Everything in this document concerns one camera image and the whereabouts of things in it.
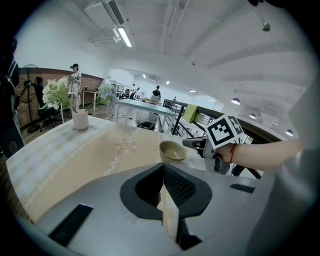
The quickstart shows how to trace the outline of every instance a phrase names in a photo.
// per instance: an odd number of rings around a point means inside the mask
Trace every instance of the white vase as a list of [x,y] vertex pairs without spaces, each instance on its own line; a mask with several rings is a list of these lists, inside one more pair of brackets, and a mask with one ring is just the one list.
[[73,127],[76,130],[84,130],[89,127],[88,111],[78,109],[77,113],[72,111]]

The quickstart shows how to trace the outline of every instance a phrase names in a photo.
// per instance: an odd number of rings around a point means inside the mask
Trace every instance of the olive green bowl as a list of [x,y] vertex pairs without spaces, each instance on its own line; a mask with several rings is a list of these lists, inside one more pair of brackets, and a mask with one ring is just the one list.
[[161,159],[166,163],[180,162],[187,157],[187,151],[176,142],[165,140],[159,145]]

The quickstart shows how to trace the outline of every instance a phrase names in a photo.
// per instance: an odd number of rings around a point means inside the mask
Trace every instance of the white ceiling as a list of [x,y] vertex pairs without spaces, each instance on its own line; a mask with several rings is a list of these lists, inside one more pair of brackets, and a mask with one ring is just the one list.
[[[78,11],[92,2],[70,0]],[[318,72],[315,54],[299,26],[284,9],[268,3],[254,10],[246,0],[115,2],[132,51],[183,57],[190,65],[194,62],[220,79],[221,88],[234,92],[233,97],[246,110],[281,121]],[[270,32],[262,30],[257,11],[270,23]],[[75,19],[92,31],[92,38],[114,35],[109,29],[98,29],[85,14]],[[100,43],[113,51],[125,47],[123,40]],[[201,91],[201,83],[195,86]],[[216,93],[210,96],[218,99]]]

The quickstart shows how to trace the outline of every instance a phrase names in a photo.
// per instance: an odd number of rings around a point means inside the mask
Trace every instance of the red brick wall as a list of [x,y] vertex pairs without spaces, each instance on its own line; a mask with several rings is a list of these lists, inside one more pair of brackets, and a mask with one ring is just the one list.
[[[65,70],[58,70],[58,69],[50,69],[50,68],[29,68],[29,79],[34,82],[36,77],[42,77],[43,79],[43,84],[46,85],[48,79],[53,80],[53,79],[60,79],[62,77],[67,77],[71,74],[71,71],[65,71]],[[94,90],[98,88],[98,86],[102,82],[102,78],[88,75],[88,74],[81,74],[81,82],[82,82],[82,88],[84,89],[86,86],[89,90]],[[26,68],[20,68],[20,75],[19,75],[19,84],[15,88],[15,93],[20,96],[23,89],[24,89],[24,81],[27,80],[27,70]],[[84,103],[91,103],[93,101],[93,93],[85,93],[84,94]],[[27,91],[23,93],[23,96],[21,98],[22,101],[26,102],[21,102],[17,108],[18,114],[19,114],[19,121],[20,125],[22,127],[28,125],[31,120],[30,120],[30,115],[29,115],[29,109],[28,109],[28,98],[27,98]],[[31,89],[30,91],[30,108],[31,108],[31,115],[32,115],[32,120],[37,120],[40,117],[38,116],[38,101],[36,98],[36,95],[34,94],[34,91]]]

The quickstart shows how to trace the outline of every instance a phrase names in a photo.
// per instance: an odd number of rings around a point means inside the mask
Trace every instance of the standing fan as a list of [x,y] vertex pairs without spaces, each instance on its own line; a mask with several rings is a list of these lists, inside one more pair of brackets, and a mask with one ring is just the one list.
[[31,127],[29,127],[27,132],[28,134],[31,134],[40,129],[39,124],[37,123],[33,124],[30,102],[32,102],[36,98],[36,91],[35,91],[36,77],[42,78],[42,75],[41,75],[40,68],[38,68],[36,65],[31,65],[31,64],[25,65],[23,68],[21,68],[20,74],[25,76],[25,80],[23,82],[24,88],[22,90],[19,100],[23,103],[28,103]]

